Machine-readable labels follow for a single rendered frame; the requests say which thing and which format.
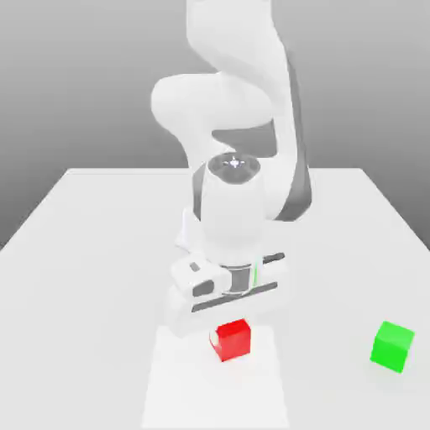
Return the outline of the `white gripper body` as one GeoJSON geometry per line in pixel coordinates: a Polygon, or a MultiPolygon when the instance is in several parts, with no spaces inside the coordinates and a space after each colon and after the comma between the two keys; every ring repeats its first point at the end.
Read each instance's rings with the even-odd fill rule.
{"type": "Polygon", "coordinates": [[[166,326],[178,337],[274,311],[291,298],[291,271],[283,253],[241,266],[217,265],[193,253],[177,260],[170,272],[166,326]]]}

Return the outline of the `small red cube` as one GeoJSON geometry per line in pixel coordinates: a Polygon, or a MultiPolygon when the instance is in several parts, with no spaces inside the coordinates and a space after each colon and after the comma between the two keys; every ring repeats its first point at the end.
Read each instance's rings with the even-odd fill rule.
{"type": "Polygon", "coordinates": [[[222,362],[250,353],[251,329],[245,319],[218,326],[220,349],[215,350],[222,362]]]}

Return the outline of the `small green cube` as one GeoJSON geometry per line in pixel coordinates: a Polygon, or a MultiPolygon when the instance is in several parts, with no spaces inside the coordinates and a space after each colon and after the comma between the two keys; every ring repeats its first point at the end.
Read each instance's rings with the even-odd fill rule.
{"type": "Polygon", "coordinates": [[[370,361],[401,374],[414,338],[411,329],[384,321],[375,335],[370,361]]]}

